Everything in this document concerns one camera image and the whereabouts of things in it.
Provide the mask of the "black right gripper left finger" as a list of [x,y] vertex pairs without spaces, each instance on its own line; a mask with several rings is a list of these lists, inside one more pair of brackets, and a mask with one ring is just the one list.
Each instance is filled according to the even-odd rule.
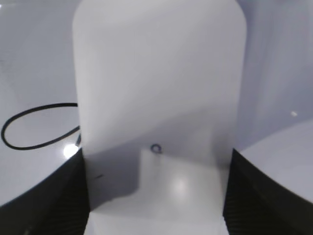
[[82,235],[90,205],[81,149],[38,185],[0,208],[2,235]]

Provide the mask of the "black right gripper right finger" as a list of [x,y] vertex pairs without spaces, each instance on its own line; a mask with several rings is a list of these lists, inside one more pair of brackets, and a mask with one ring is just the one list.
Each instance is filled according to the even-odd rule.
[[311,235],[313,205],[232,151],[223,217],[231,235]]

